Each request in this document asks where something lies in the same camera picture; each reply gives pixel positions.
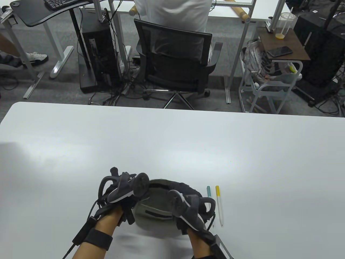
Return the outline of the person's left hand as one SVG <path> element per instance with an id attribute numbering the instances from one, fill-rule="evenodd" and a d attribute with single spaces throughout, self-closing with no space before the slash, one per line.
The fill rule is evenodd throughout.
<path id="1" fill-rule="evenodd" d="M 116 208 L 121 208 L 122 216 L 118 226 L 125 221 L 133 224 L 135 220 L 132 209 L 137 202 L 134 197 L 134 182 L 137 175 L 128 172 L 119 174 L 116 167 L 112 167 L 110 173 L 110 176 L 102 179 L 99 186 L 97 203 L 100 209 L 97 215 L 103 218 L 114 212 Z"/>

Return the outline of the person's right hand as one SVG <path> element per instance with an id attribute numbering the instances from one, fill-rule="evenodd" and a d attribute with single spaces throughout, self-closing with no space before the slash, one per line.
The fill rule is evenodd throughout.
<path id="1" fill-rule="evenodd" d="M 186 235 L 188 230 L 201 237 L 210 235 L 210 227 L 206 227 L 206 223 L 214 220 L 214 199 L 203 197 L 196 189 L 179 182 L 169 185 L 167 197 L 177 229 L 183 235 Z"/>

